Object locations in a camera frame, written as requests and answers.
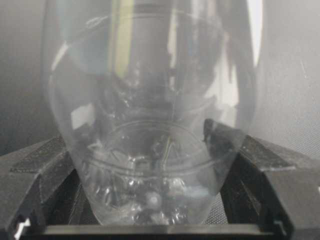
bottle petaloid base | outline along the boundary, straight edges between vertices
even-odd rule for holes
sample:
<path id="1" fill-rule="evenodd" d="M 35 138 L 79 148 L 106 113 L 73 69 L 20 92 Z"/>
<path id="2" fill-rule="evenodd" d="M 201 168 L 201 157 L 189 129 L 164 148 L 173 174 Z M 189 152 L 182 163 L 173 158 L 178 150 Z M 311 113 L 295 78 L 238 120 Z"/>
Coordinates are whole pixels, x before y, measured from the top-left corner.
<path id="1" fill-rule="evenodd" d="M 74 160 L 102 225 L 201 224 L 219 192 L 205 143 L 171 123 L 126 124 L 85 156 Z"/>

black holder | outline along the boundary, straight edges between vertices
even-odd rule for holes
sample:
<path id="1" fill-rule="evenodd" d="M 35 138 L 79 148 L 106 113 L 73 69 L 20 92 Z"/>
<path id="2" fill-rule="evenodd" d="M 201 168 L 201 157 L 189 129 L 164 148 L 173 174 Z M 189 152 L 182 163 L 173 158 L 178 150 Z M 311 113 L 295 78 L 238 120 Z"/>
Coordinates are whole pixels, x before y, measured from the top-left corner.
<path id="1" fill-rule="evenodd" d="M 250 136 L 221 190 L 229 224 L 79 225 L 87 199 L 60 137 L 1 157 L 0 183 L 1 240 L 320 239 L 319 162 Z"/>

gray backdrop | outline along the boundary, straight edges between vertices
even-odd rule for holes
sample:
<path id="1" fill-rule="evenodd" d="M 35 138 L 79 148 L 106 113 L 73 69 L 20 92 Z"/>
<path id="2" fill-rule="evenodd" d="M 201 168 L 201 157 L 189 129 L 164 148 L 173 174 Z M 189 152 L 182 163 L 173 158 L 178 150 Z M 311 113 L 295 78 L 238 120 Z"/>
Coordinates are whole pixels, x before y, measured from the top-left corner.
<path id="1" fill-rule="evenodd" d="M 44 0 L 0 0 L 0 155 L 58 134 L 43 97 Z M 250 133 L 320 159 L 320 1 L 266 0 L 262 104 Z"/>

clear plastic bottle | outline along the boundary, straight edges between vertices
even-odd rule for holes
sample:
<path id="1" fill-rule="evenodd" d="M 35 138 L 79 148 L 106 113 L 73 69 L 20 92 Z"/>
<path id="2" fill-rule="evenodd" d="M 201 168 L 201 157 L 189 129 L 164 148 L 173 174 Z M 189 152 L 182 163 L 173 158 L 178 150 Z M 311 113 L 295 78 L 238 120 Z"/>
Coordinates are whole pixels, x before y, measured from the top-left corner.
<path id="1" fill-rule="evenodd" d="M 48 98 L 101 224 L 206 220 L 244 137 L 229 133 L 254 112 L 246 11 L 242 0 L 48 1 Z"/>

metal bar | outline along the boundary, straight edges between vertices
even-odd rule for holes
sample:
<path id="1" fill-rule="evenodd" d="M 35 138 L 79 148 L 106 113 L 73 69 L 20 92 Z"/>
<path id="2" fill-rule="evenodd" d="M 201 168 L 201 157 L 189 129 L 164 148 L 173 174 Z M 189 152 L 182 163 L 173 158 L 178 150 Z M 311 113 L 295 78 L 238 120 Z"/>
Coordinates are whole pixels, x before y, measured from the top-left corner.
<path id="1" fill-rule="evenodd" d="M 221 224 L 221 225 L 169 225 L 169 226 L 101 226 L 101 225 L 49 225 L 29 227 L 22 240 L 46 239 L 108 239 L 119 237 L 135 239 L 152 237 L 174 239 L 185 238 L 239 238 L 272 239 L 271 231 L 264 231 L 256 224 Z"/>

